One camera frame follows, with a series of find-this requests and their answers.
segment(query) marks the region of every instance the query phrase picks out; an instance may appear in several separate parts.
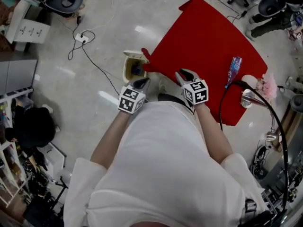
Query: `white sleeve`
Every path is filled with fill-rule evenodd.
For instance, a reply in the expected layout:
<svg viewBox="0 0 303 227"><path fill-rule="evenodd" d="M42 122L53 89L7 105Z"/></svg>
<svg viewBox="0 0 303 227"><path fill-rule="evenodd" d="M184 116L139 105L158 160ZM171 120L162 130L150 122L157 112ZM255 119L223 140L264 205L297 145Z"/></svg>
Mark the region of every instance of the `white sleeve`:
<svg viewBox="0 0 303 227"><path fill-rule="evenodd" d="M246 198L253 199L256 202L258 213L267 210L261 196L263 189L258 187L257 181L250 173L243 156L232 154L221 163L221 166L241 185Z"/></svg>
<svg viewBox="0 0 303 227"><path fill-rule="evenodd" d="M106 172L99 164L83 158L76 160L64 204L65 227L87 226L86 208L90 195Z"/></svg>

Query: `small trash bin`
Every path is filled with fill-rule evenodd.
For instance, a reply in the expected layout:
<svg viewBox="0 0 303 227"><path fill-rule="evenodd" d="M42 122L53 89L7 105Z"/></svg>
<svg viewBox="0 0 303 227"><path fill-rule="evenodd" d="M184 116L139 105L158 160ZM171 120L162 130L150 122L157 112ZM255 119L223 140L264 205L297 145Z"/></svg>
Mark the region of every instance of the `small trash bin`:
<svg viewBox="0 0 303 227"><path fill-rule="evenodd" d="M128 83L131 79L147 77L147 72L143 70L143 65L149 61L141 51L124 51L126 59L123 67L123 81Z"/></svg>

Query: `beige container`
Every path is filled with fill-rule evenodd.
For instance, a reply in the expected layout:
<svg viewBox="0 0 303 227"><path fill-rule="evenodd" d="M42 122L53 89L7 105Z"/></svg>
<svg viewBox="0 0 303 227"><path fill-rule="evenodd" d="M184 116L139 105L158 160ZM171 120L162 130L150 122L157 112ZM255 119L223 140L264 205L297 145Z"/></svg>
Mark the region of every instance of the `beige container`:
<svg viewBox="0 0 303 227"><path fill-rule="evenodd" d="M142 66L149 63L143 53L141 51L124 51L123 53L126 55L123 67L123 81L128 83L131 79L147 77L147 72L144 70L141 71L140 75L132 74L133 65L139 63Z"/></svg>

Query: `white shirt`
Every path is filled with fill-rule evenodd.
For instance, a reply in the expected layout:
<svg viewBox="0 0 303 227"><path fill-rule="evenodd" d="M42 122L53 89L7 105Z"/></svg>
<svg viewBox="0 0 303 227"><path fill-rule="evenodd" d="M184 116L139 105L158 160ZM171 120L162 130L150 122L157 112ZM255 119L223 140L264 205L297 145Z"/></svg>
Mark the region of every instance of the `white shirt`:
<svg viewBox="0 0 303 227"><path fill-rule="evenodd" d="M210 158L193 115L173 102L152 102L127 128L107 171L76 161L64 206L66 227L237 226L251 198L266 210L261 190L239 154Z"/></svg>

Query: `red board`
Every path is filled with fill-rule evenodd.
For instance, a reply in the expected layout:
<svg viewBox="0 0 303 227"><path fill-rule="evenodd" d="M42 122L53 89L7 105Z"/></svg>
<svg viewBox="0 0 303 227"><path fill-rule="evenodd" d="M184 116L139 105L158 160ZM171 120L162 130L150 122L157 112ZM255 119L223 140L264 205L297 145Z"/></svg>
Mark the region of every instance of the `red board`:
<svg viewBox="0 0 303 227"><path fill-rule="evenodd" d="M150 64L144 69L160 72L176 82L175 72L193 70L209 88L206 105L218 121L219 103L225 91L227 74L234 56L243 58L236 79L250 74L261 78L267 66L246 37L222 14L203 0L190 0L180 8L182 14L166 33L154 52L142 52ZM245 109L240 105L242 89L232 86L222 104L222 121L236 125Z"/></svg>

